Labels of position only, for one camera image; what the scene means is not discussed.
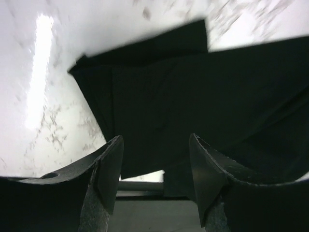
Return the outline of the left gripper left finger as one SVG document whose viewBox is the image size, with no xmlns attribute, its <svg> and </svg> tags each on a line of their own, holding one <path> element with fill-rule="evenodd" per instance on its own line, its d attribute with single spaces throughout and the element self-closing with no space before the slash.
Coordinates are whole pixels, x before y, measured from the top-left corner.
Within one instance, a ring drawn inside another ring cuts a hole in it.
<svg viewBox="0 0 309 232">
<path fill-rule="evenodd" d="M 0 179 L 3 232 L 105 232 L 113 213 L 124 140 L 40 178 Z"/>
</svg>

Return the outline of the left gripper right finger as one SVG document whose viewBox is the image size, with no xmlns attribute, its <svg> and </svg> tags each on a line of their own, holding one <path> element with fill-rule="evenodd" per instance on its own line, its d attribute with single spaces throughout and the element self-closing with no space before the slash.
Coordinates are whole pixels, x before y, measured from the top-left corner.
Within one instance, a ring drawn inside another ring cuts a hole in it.
<svg viewBox="0 0 309 232">
<path fill-rule="evenodd" d="M 249 169 L 189 138 L 190 164 L 200 224 L 215 219 L 231 232 L 306 232 L 308 180 L 283 181 Z"/>
</svg>

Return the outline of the black t-shirt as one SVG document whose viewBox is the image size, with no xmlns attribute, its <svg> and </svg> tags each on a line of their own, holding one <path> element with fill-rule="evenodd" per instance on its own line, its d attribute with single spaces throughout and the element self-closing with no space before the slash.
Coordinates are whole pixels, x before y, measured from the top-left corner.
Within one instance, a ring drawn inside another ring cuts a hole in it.
<svg viewBox="0 0 309 232">
<path fill-rule="evenodd" d="M 106 140 L 124 139 L 121 177 L 164 171 L 193 197 L 189 137 L 294 180 L 309 170 L 307 36 L 209 52 L 203 20 L 69 69 Z"/>
</svg>

